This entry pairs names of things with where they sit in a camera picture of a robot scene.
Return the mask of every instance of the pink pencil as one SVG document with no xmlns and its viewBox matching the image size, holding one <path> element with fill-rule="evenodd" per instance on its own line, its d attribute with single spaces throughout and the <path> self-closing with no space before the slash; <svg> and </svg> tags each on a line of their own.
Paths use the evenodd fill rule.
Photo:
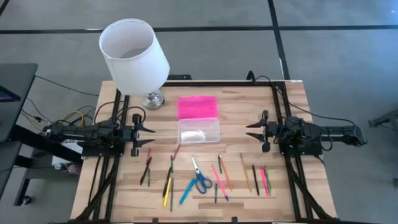
<svg viewBox="0 0 398 224">
<path fill-rule="evenodd" d="M 216 169 L 214 168 L 213 165 L 211 165 L 211 168 L 213 168 L 213 172 L 214 172 L 214 174 L 215 174 L 216 177 L 217 177 L 218 184 L 220 185 L 221 190 L 222 190 L 223 193 L 224 193 L 224 196 L 225 196 L 226 201 L 228 201 L 228 195 L 227 195 L 226 192 L 225 192 L 224 186 L 223 186 L 223 184 L 221 183 L 220 177 L 218 176 Z"/>
<path fill-rule="evenodd" d="M 262 175 L 262 183 L 264 184 L 264 188 L 266 189 L 266 195 L 267 197 L 269 197 L 267 178 L 264 169 L 261 169 L 261 175 Z"/>
</svg>

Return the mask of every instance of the wooden table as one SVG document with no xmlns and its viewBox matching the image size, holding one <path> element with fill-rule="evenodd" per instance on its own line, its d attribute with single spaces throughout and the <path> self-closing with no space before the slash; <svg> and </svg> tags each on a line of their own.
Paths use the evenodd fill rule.
<svg viewBox="0 0 398 224">
<path fill-rule="evenodd" d="M 286 86 L 289 101 L 309 110 L 303 83 L 286 81 Z M 259 141 L 245 134 L 248 131 L 261 133 L 260 128 L 247 129 L 245 126 L 259 121 L 263 110 L 269 110 L 269 121 L 276 120 L 270 87 L 162 87 L 162 91 L 166 99 L 164 107 L 157 111 L 147 111 L 144 123 L 145 127 L 156 131 L 156 133 L 141 133 L 141 139 L 153 138 L 156 141 L 146 144 L 140 150 L 139 157 L 129 156 L 131 145 L 127 144 L 126 152 L 121 158 L 112 222 L 151 222 L 153 218 L 159 218 L 160 222 L 230 222 L 231 217 L 238 217 L 240 222 L 294 220 L 287 171 L 284 158 L 279 153 L 279 147 L 271 144 L 271 151 L 262 153 Z M 115 94 L 116 85 L 113 82 L 103 82 L 98 106 L 113 101 Z M 180 148 L 174 161 L 174 207 L 173 212 L 170 212 L 170 203 L 167 208 L 162 207 L 162 191 L 170 167 L 170 155 L 174 154 L 177 148 L 177 100 L 179 97 L 193 95 L 217 97 L 221 141 L 216 144 L 186 145 Z M 141 106 L 141 103 L 142 98 L 132 97 L 129 106 Z M 111 116 L 112 108 L 112 105 L 108 105 L 101 109 L 97 121 L 108 119 Z M 133 113 L 137 113 L 137 111 L 128 111 L 127 125 L 132 125 Z M 312 120 L 309 114 L 293 107 L 292 114 L 304 118 L 306 121 Z M 151 148 L 152 162 L 150 164 L 151 185 L 148 188 L 146 181 L 140 186 L 139 179 L 145 169 L 149 148 Z M 203 175 L 208 176 L 215 184 L 216 178 L 211 165 L 218 167 L 217 155 L 219 153 L 223 156 L 233 186 L 231 191 L 223 172 L 221 179 L 229 195 L 229 202 L 224 199 L 220 188 L 218 203 L 215 204 L 214 188 L 202 195 L 194 186 L 183 205 L 180 206 L 178 202 L 187 185 L 195 176 L 191 155 L 195 156 Z M 252 192 L 248 190 L 239 153 L 243 154 L 252 187 L 254 187 L 254 178 L 251 165 L 256 166 L 260 196 L 257 196 L 255 189 Z M 84 161 L 71 218 L 79 215 L 87 205 L 96 160 L 97 158 L 88 158 Z M 309 191 L 325 211 L 335 217 L 336 212 L 323 164 L 313 156 L 302 156 L 302 160 Z M 265 196 L 261 180 L 260 167 L 264 165 L 269 168 L 272 184 L 271 197 Z M 96 183 L 98 183 L 99 176 L 98 171 Z M 298 198 L 301 214 L 305 217 L 302 195 L 299 190 Z M 103 199 L 100 218 L 104 217 L 105 202 Z"/>
</svg>

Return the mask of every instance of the lamp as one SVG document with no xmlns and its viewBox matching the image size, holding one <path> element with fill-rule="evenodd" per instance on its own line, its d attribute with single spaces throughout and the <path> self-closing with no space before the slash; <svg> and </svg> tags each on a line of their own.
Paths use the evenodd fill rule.
<svg viewBox="0 0 398 224">
<path fill-rule="evenodd" d="M 112 23 L 99 37 L 99 48 L 123 95 L 147 95 L 146 108 L 162 107 L 159 88 L 167 80 L 170 65 L 148 23 L 139 19 Z"/>
</svg>

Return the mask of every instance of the clear plastic container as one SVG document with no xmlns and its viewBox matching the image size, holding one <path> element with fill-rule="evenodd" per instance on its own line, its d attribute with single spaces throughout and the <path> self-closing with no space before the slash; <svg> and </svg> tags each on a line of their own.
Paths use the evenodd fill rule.
<svg viewBox="0 0 398 224">
<path fill-rule="evenodd" d="M 178 121 L 180 144 L 220 141 L 220 122 L 217 118 L 181 119 Z"/>
</svg>

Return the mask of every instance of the glass lamp base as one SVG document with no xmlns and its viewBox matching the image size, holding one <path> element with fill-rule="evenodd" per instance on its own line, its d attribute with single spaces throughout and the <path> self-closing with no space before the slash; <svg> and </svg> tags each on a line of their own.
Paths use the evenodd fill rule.
<svg viewBox="0 0 398 224">
<path fill-rule="evenodd" d="M 147 95 L 147 98 L 142 103 L 148 110 L 158 110 L 164 104 L 164 95 L 160 90 L 156 90 Z"/>
</svg>

